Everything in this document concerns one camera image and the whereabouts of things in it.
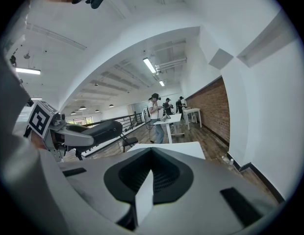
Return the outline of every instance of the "blue jeans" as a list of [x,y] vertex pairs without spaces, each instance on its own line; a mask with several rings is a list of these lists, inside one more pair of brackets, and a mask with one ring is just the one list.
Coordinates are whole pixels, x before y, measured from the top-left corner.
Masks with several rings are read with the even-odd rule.
[[[155,122],[158,122],[158,121],[160,121],[160,119],[151,119],[151,125],[153,125]],[[155,126],[155,133],[156,133],[155,143],[163,143],[164,131],[160,124],[157,124]]]

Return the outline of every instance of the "fluorescent light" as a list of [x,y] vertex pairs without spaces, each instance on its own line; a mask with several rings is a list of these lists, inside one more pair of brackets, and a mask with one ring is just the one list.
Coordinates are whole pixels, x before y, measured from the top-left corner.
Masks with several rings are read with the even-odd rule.
[[148,66],[148,68],[150,69],[150,71],[152,73],[156,73],[153,65],[151,64],[150,60],[148,58],[143,59],[143,62]]
[[40,70],[26,69],[26,68],[16,68],[16,72],[29,73],[29,74],[35,74],[35,75],[40,75],[41,74]]

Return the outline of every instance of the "brick wall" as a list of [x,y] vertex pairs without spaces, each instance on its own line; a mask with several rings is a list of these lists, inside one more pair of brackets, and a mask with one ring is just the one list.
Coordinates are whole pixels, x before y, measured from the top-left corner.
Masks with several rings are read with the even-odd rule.
[[202,125],[229,143],[229,107],[222,78],[188,97],[186,101],[188,107],[201,109]]

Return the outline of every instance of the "metal railing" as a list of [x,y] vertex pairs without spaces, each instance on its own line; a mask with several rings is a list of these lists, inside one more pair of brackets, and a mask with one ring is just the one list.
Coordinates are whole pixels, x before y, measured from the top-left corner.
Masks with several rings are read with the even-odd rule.
[[132,130],[137,125],[143,123],[141,113],[136,113],[135,112],[135,114],[133,114],[133,115],[123,116],[123,117],[115,117],[115,118],[111,118],[111,119],[105,119],[105,120],[101,120],[99,122],[85,124],[84,126],[94,127],[98,124],[104,123],[104,122],[109,121],[109,120],[114,120],[114,121],[118,121],[119,123],[121,123],[122,126],[123,126],[123,132],[127,132],[129,130]]

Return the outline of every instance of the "floor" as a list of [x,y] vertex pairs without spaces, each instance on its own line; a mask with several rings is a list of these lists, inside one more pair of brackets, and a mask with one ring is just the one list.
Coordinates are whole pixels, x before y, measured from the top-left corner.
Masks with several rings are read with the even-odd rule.
[[[167,140],[166,127],[164,126],[162,128],[165,133],[163,143],[167,143],[168,140]],[[226,153],[228,152],[228,147],[223,142],[221,142],[215,135],[213,135],[209,130],[207,130],[204,127],[200,128],[199,124],[190,123],[190,131],[189,131],[187,129],[185,121],[182,120],[177,125],[177,132],[185,133],[185,135],[181,137],[172,137],[173,143],[198,141],[201,145],[206,160],[212,161],[212,163],[215,163],[217,165],[227,167],[229,170],[231,170],[239,177],[246,179],[256,187],[258,187],[262,192],[264,192],[271,199],[273,199],[275,203],[278,204],[277,200],[271,194],[268,188],[262,183],[262,181],[250,168],[242,172],[238,172],[234,166],[229,166],[222,160],[222,156],[226,156]],[[151,130],[150,135],[151,135],[151,140],[154,141],[155,140],[154,128]],[[136,137],[139,140],[139,143],[150,143],[149,130],[145,126],[142,126],[139,129],[133,131],[132,133],[127,135],[127,137],[128,138]],[[102,157],[121,154],[122,152],[123,152],[122,140],[119,140],[86,159],[98,159]],[[75,153],[74,152],[67,153],[66,156],[64,157],[64,161],[66,162],[77,161]]]

